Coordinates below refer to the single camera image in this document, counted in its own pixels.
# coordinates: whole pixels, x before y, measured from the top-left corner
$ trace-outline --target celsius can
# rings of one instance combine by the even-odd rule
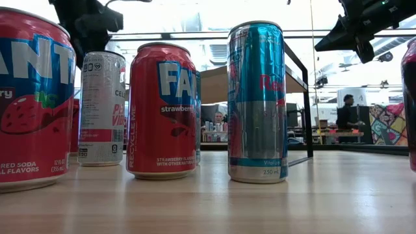
[[[410,168],[416,172],[416,38],[409,41],[402,59],[404,108],[408,128]]]
[[[281,28],[268,21],[234,27],[227,43],[228,173],[235,181],[287,177],[285,62]]]
[[[74,78],[61,26],[0,7],[0,192],[51,185],[68,171]]]
[[[196,70],[185,48],[150,43],[131,66],[127,170],[176,179],[195,169]]]
[[[123,159],[125,59],[110,51],[84,58],[78,162],[113,166]]]
[[[201,161],[201,73],[196,72],[196,155],[195,163],[198,165]]]

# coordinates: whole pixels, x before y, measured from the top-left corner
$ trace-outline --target can rim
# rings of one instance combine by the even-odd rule
[[[137,48],[137,52],[139,50],[141,50],[142,48],[144,48],[144,47],[155,46],[155,45],[166,45],[166,46],[178,47],[178,48],[183,49],[184,51],[186,51],[190,56],[190,52],[187,48],[185,48],[183,46],[180,46],[180,45],[173,44],[173,43],[168,43],[168,42],[150,42],[150,43],[146,43],[146,44],[143,44],[143,45],[139,46]]]
[[[410,39],[409,40],[409,42],[408,42],[408,48],[410,47],[410,45],[412,44],[412,43],[414,43],[414,42],[416,42],[416,37],[414,37],[414,38],[412,38],[412,39]]]
[[[37,14],[33,14],[33,13],[30,13],[30,12],[27,12],[27,11],[24,11],[24,10],[19,10],[19,9],[16,9],[16,8],[10,8],[10,7],[5,7],[5,6],[0,6],[0,11],[2,11],[2,10],[11,11],[11,12],[17,12],[17,13],[20,13],[20,14],[25,14],[27,16],[31,16],[31,17],[34,17],[34,18],[38,18],[39,20],[43,20],[46,23],[49,23],[49,24],[57,27],[61,31],[63,31],[66,34],[66,36],[68,36],[68,39],[69,40],[71,39],[71,36],[70,36],[69,32],[66,29],[64,29],[64,27],[60,26],[59,24],[57,24],[57,23],[55,23],[55,22],[53,22],[53,21],[51,21],[51,20],[49,20],[47,18],[38,16]]]
[[[115,54],[115,55],[118,55],[118,56],[122,57],[125,60],[125,57],[123,55],[121,55],[121,54],[119,54],[117,52],[114,52],[114,51],[107,51],[107,50],[104,50],[104,51],[89,51],[87,54],[89,54],[89,53],[97,53],[97,52],[101,52],[101,53],[112,53],[112,54]]]
[[[245,26],[245,25],[249,25],[249,24],[254,24],[254,23],[267,23],[267,24],[271,24],[271,25],[275,25],[278,29],[280,29],[281,31],[283,31],[280,27],[280,25],[278,25],[277,23],[273,22],[273,21],[268,21],[268,20],[252,20],[252,21],[247,21],[244,23],[240,23],[237,26],[234,26],[228,33],[228,36],[235,31],[236,29],[238,29],[239,27]]]

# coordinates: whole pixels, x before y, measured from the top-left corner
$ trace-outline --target blue and silver can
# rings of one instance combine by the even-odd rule
[[[201,74],[196,72],[196,154],[195,163],[198,165],[201,161]]]
[[[228,174],[235,181],[278,183],[287,177],[283,34],[250,21],[228,36]]]

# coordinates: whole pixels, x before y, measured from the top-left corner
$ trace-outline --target shelf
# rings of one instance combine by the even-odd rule
[[[204,131],[203,133],[206,134],[206,133],[228,133],[228,132],[225,132],[225,131],[219,131],[219,132],[217,132],[217,131]]]
[[[228,77],[227,66],[201,72],[202,104],[227,101]],[[286,66],[286,93],[300,93],[307,90],[301,78]]]
[[[201,142],[201,146],[228,146],[228,142]]]

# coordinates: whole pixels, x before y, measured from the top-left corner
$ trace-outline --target table surface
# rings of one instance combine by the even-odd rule
[[[0,233],[416,233],[407,157],[316,151],[274,185],[230,181],[224,151],[201,158],[173,181],[73,164],[56,185],[0,194]]]

